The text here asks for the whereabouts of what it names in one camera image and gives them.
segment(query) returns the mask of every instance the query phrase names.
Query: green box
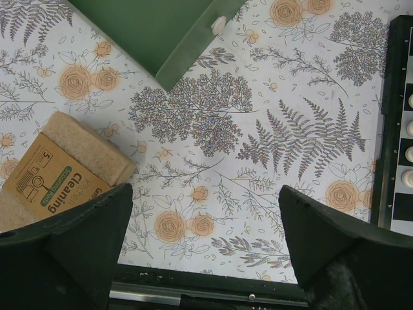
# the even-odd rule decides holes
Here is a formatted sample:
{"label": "green box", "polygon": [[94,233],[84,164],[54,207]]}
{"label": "green box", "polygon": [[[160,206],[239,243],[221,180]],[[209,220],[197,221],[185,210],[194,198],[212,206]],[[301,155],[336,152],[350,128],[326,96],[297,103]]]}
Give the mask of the green box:
{"label": "green box", "polygon": [[245,0],[68,0],[171,90]]}

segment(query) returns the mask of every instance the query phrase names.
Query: tablecloth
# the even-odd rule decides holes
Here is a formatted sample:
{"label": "tablecloth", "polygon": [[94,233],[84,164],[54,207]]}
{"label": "tablecloth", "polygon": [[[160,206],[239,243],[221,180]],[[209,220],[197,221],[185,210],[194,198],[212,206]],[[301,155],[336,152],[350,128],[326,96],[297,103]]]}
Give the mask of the tablecloth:
{"label": "tablecloth", "polygon": [[137,163],[119,263],[296,283],[279,190],[368,221],[388,23],[409,9],[248,0],[166,93],[64,3],[0,0],[0,185],[66,112]]}

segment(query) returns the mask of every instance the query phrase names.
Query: table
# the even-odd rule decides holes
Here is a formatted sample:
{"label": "table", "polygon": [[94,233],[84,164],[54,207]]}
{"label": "table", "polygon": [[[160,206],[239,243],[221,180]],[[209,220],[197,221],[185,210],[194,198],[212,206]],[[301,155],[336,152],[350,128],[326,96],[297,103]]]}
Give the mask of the table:
{"label": "table", "polygon": [[66,112],[137,163],[119,263],[296,283],[279,190],[368,221],[387,24],[412,9],[248,0],[166,94],[60,1],[0,0],[0,185]]}

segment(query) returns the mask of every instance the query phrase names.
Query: brown sponge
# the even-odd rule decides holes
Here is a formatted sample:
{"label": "brown sponge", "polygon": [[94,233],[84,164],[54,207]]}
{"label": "brown sponge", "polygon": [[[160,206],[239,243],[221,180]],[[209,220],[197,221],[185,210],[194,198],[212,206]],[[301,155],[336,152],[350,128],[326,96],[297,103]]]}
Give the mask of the brown sponge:
{"label": "brown sponge", "polygon": [[[65,113],[54,113],[42,133],[110,186],[127,182],[135,171],[136,164],[131,159]],[[0,232],[38,221],[39,218],[17,197],[0,192]]]}

